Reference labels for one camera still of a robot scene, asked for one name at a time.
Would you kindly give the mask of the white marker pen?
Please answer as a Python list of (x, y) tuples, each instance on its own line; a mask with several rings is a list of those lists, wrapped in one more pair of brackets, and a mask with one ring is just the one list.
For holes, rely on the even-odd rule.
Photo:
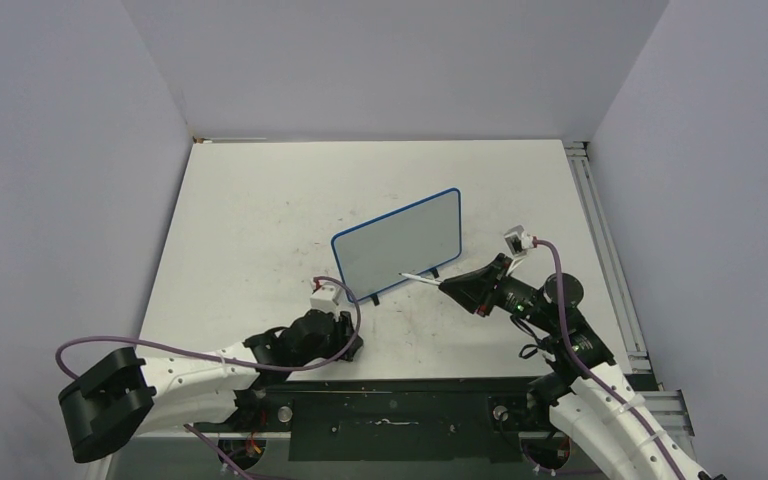
[(427, 284), (427, 285), (432, 285), (432, 286), (435, 286), (435, 287), (439, 286), (442, 283), (442, 281), (440, 281), (438, 279), (426, 278), (426, 277), (423, 277), (423, 276), (420, 276), (420, 275), (416, 275), (416, 274), (410, 274), (410, 273), (402, 272), (399, 275), (404, 277), (405, 279), (408, 279), (408, 280), (411, 280), (411, 281), (415, 281), (415, 282), (420, 282), (420, 283)]

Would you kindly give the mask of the blue framed whiteboard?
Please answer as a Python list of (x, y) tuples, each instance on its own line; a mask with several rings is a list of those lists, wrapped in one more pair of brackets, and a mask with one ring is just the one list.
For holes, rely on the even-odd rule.
[(332, 236), (338, 273), (359, 301), (461, 256), (462, 195), (457, 188), (400, 207)]

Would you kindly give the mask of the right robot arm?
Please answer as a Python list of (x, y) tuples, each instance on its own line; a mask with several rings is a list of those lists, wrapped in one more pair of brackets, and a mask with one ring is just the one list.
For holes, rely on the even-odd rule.
[(609, 479), (712, 478), (661, 425), (584, 319), (581, 283), (557, 267), (532, 287), (511, 275), (513, 263), (500, 254), (437, 288), (471, 314), (501, 309), (526, 332), (544, 332), (531, 346), (551, 371), (528, 386), (529, 421), (567, 436)]

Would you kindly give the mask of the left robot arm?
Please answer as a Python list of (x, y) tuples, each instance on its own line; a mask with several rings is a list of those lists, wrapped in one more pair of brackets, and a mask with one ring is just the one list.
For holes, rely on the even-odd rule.
[(140, 434), (183, 424), (250, 428), (258, 403), (247, 391), (282, 383), (295, 372), (353, 361), (364, 342), (349, 312), (307, 311), (288, 326), (252, 335), (211, 352), (152, 343), (159, 357), (141, 356), (139, 339), (116, 349), (58, 395), (72, 458), (100, 460)]

